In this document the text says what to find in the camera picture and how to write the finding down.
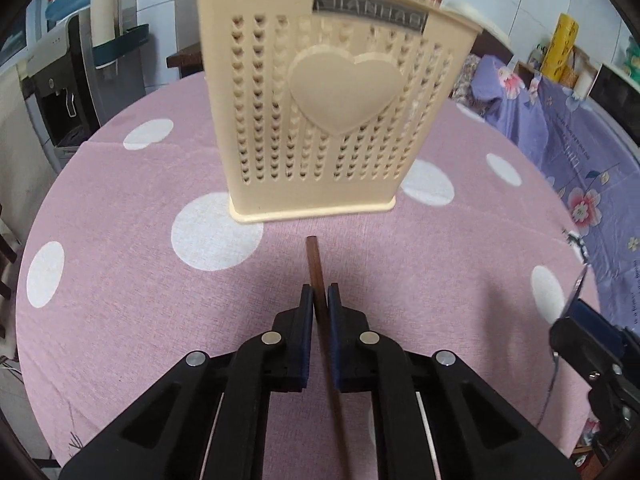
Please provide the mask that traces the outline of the purple floral cloth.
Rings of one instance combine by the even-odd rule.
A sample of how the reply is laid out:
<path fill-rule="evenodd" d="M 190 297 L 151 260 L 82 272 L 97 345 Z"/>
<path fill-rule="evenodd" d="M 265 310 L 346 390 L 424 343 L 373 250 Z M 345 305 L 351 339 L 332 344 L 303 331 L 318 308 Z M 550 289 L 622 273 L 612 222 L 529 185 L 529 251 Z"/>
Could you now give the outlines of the purple floral cloth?
<path fill-rule="evenodd" d="M 494 56 L 471 80 L 484 118 L 544 175 L 596 274 L 601 309 L 639 328 L 639 161 L 587 100 L 543 76 L 524 82 Z"/>

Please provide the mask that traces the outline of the yellow roll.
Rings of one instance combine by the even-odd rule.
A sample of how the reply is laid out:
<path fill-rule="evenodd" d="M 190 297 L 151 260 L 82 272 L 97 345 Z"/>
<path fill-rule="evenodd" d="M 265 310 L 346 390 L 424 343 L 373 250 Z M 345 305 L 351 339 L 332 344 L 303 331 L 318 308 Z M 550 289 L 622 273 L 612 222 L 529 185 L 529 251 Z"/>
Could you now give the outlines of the yellow roll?
<path fill-rule="evenodd" d="M 578 32 L 579 24 L 574 18 L 561 13 L 540 68 L 540 72 L 546 78 L 555 82 L 560 80 L 570 52 L 573 51 Z"/>

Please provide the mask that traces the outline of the beige plastic utensil holder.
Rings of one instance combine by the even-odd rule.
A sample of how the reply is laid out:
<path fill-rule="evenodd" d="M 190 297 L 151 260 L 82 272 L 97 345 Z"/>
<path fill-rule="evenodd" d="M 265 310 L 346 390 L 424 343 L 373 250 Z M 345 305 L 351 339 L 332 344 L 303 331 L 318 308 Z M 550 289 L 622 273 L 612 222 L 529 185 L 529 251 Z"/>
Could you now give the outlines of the beige plastic utensil holder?
<path fill-rule="evenodd" d="M 430 0 L 196 0 L 229 210 L 393 208 L 480 28 Z"/>

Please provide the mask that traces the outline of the paper cup stack holder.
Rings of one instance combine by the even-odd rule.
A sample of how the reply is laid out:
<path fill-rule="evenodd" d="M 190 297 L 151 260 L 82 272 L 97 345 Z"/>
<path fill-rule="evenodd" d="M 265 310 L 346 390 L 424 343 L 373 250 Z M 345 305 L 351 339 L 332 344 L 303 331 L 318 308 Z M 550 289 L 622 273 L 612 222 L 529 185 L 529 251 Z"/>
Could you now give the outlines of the paper cup stack holder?
<path fill-rule="evenodd" d="M 149 25 L 127 28 L 124 0 L 90 0 L 90 37 L 94 67 L 103 70 L 149 41 Z"/>

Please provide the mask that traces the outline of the grey water dispenser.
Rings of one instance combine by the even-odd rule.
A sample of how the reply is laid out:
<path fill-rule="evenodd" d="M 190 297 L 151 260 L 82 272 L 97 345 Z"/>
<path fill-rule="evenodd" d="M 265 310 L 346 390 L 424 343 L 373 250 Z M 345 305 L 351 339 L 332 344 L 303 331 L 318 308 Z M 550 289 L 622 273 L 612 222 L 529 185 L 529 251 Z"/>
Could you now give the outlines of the grey water dispenser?
<path fill-rule="evenodd" d="M 140 49 L 149 39 L 149 26 L 141 24 L 94 46 L 86 6 L 36 43 L 22 90 L 55 171 L 99 128 L 145 96 Z"/>

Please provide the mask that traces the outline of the white microwave oven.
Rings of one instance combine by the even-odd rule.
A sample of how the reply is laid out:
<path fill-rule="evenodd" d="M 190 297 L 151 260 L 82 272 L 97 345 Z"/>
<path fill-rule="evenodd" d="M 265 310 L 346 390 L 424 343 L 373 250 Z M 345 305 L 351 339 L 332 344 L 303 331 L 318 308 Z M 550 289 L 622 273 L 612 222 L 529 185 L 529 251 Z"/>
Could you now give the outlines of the white microwave oven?
<path fill-rule="evenodd" d="M 589 91 L 597 102 L 639 143 L 639 85 L 622 70 L 603 63 Z"/>

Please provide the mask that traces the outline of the pink polka dot tablecloth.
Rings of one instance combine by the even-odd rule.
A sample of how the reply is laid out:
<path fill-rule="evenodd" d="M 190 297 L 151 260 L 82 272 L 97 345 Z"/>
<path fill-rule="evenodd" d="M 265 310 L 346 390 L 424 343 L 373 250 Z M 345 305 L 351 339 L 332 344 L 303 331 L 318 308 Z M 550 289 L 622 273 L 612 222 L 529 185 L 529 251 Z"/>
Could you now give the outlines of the pink polka dot tablecloth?
<path fill-rule="evenodd" d="M 574 229 L 538 169 L 454 102 L 392 210 L 239 224 L 205 78 L 184 78 L 82 144 L 38 211 L 16 296 L 29 402 L 67 462 L 188 352 L 231 352 L 295 307 L 315 236 L 324 279 L 372 330 L 453 351 L 570 452 L 588 388 L 548 335 L 582 268 Z"/>

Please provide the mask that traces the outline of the green stacked cups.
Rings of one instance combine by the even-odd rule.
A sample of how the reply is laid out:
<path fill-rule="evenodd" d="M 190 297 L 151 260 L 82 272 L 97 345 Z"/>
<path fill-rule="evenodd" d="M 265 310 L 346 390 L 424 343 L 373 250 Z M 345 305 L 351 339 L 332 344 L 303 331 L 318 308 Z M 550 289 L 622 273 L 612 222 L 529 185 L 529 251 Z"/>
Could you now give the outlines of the green stacked cups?
<path fill-rule="evenodd" d="M 633 36 L 629 37 L 625 50 L 623 70 L 632 80 L 640 82 L 640 46 Z"/>

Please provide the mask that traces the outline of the steel spoon patterned handle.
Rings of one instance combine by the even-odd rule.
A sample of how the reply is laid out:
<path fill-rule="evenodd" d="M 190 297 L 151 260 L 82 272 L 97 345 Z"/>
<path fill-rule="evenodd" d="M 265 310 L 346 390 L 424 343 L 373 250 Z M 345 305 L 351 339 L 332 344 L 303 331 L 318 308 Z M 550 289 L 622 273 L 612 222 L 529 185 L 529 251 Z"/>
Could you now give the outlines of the steel spoon patterned handle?
<path fill-rule="evenodd" d="M 563 295 L 562 288 L 558 280 L 554 277 L 554 274 L 545 266 L 536 266 L 532 272 L 532 289 L 534 293 L 534 299 L 539 313 L 542 317 L 552 325 L 560 318 L 567 314 L 568 309 L 572 303 L 580 296 L 582 292 L 582 286 L 584 286 L 585 279 L 589 272 L 590 265 L 584 263 L 577 275 L 576 280 L 567 296 Z M 560 372 L 560 356 L 555 350 L 550 350 L 550 356 L 552 359 L 552 376 L 547 388 L 546 397 L 544 398 L 544 406 L 540 411 L 540 415 L 536 421 L 535 426 L 540 427 L 544 421 L 544 416 L 548 411 L 549 404 L 553 389 L 558 381 Z"/>

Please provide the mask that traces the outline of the dark wooden counter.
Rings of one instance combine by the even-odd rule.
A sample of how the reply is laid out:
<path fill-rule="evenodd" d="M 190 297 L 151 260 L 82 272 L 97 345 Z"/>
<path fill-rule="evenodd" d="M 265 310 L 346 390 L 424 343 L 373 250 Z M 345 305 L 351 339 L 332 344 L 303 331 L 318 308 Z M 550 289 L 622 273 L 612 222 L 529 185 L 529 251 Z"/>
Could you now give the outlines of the dark wooden counter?
<path fill-rule="evenodd" d="M 201 72 L 204 70 L 201 44 L 197 42 L 169 55 L 166 58 L 166 66 L 176 68 L 180 78 Z"/>

